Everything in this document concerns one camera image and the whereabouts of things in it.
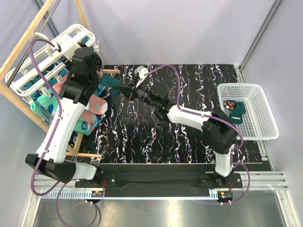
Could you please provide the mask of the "mint green sock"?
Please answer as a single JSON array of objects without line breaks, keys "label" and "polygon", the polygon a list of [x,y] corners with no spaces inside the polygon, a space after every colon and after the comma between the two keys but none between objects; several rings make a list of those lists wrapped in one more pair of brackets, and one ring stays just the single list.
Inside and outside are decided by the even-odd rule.
[{"label": "mint green sock", "polygon": [[31,110],[38,115],[45,123],[50,125],[53,121],[53,117],[58,107],[58,102],[54,96],[54,94],[49,90],[50,97],[46,94],[39,94],[36,92],[32,99],[33,101],[30,103]]},{"label": "mint green sock", "polygon": [[85,122],[85,121],[77,121],[73,130],[75,132],[79,132],[89,136],[94,131],[97,124],[98,124],[98,119],[96,119],[96,121],[93,123]]}]

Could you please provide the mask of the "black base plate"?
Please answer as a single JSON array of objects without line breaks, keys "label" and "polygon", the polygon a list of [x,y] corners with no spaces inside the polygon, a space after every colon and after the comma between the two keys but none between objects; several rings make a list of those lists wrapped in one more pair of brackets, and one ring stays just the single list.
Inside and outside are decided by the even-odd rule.
[{"label": "black base plate", "polygon": [[[204,187],[202,177],[214,175],[213,164],[99,164],[97,174],[100,182],[78,180],[77,188],[101,188],[129,192],[189,192],[198,194]],[[215,190],[241,189],[240,174],[233,173],[232,187],[217,187]]]}]

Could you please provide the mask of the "coral pink sock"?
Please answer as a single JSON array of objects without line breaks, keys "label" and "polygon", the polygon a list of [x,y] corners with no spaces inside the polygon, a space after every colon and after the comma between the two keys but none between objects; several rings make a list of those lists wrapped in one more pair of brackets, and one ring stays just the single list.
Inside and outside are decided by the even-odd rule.
[{"label": "coral pink sock", "polygon": [[96,120],[97,120],[97,115],[87,110],[84,110],[79,117],[79,121],[84,121],[89,123],[94,123]]},{"label": "coral pink sock", "polygon": [[[67,76],[63,76],[63,82],[67,80]],[[56,84],[53,85],[53,89],[56,91],[57,94],[60,93],[62,88],[62,83],[57,82]],[[99,95],[104,91],[105,86],[98,84],[97,90],[94,92],[94,94],[90,97],[89,99],[89,106],[86,107],[87,111],[90,111],[94,114],[104,114],[107,111],[107,102],[105,99],[100,98]]]}]

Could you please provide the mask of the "white plastic basket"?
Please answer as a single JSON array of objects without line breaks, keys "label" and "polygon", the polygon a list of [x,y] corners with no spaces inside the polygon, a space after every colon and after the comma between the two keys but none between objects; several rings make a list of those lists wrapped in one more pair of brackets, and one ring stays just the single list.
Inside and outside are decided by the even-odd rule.
[{"label": "white plastic basket", "polygon": [[263,88],[250,83],[224,83],[217,87],[221,109],[226,115],[231,111],[224,106],[227,101],[242,102],[246,110],[242,123],[235,124],[244,140],[275,140],[279,130]]}]

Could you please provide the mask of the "wooden drying rack frame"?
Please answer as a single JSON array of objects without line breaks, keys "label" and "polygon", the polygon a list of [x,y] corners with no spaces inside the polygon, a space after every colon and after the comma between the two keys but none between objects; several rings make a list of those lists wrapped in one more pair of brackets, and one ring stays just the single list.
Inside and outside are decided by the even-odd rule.
[{"label": "wooden drying rack frame", "polygon": [[[30,110],[30,107],[25,104],[24,101],[22,101],[16,93],[14,93],[10,88],[9,85],[5,85],[4,82],[2,82],[5,78],[5,75],[8,73],[10,68],[12,67],[12,64],[16,61],[17,57],[20,55],[21,51],[27,44],[30,36],[34,33],[35,29],[37,28],[38,24],[42,20],[42,18],[45,16],[46,12],[48,11],[49,7],[51,6],[53,0],[46,0],[45,3],[42,1],[42,6],[40,10],[38,11],[37,15],[34,17],[33,21],[30,23],[29,27],[25,31],[25,33],[22,35],[21,39],[18,41],[14,49],[12,50],[11,54],[8,56],[8,58],[3,63],[1,69],[0,69],[0,93],[7,98],[15,107],[17,107],[23,114],[25,114],[31,121],[33,121],[38,127],[40,127],[45,132],[48,131],[49,126],[42,121],[34,112]],[[61,1],[57,0],[54,4],[52,10],[49,12],[48,16],[45,19],[44,24],[42,25],[40,32],[44,29],[48,21],[50,20],[52,14],[55,12],[57,6],[59,5]],[[81,0],[74,0],[74,4],[77,8],[81,23],[84,27],[87,29],[89,28],[86,15],[84,13],[84,9],[82,7]],[[120,74],[120,70],[114,70],[105,69],[104,72],[106,74]],[[68,145],[66,155],[68,156],[78,156],[78,157],[91,157],[91,158],[104,158],[103,155],[100,154],[88,154],[88,153],[80,153],[80,146],[82,143],[83,134],[79,133],[77,136],[77,139],[75,141],[74,147]]]}]

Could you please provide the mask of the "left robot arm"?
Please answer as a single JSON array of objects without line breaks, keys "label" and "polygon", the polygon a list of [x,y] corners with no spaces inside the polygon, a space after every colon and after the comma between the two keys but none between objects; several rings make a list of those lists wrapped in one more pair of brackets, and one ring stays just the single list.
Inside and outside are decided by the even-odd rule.
[{"label": "left robot arm", "polygon": [[97,70],[101,59],[89,47],[75,50],[67,80],[57,94],[58,107],[49,131],[35,154],[28,154],[25,162],[52,179],[68,183],[85,179],[91,187],[102,183],[102,175],[92,164],[66,161],[66,149],[77,120],[97,90],[100,76]]}]

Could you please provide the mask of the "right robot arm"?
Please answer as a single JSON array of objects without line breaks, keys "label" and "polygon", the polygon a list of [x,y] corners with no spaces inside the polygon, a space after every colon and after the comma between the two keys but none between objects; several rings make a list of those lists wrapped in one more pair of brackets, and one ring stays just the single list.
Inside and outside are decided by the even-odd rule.
[{"label": "right robot arm", "polygon": [[169,100],[168,90],[162,84],[147,88],[145,84],[129,82],[118,86],[117,90],[130,101],[138,99],[153,107],[154,114],[161,121],[179,123],[201,131],[203,141],[215,152],[214,175],[202,177],[201,182],[208,189],[232,187],[232,151],[237,133],[222,110],[201,112],[179,108]]}]

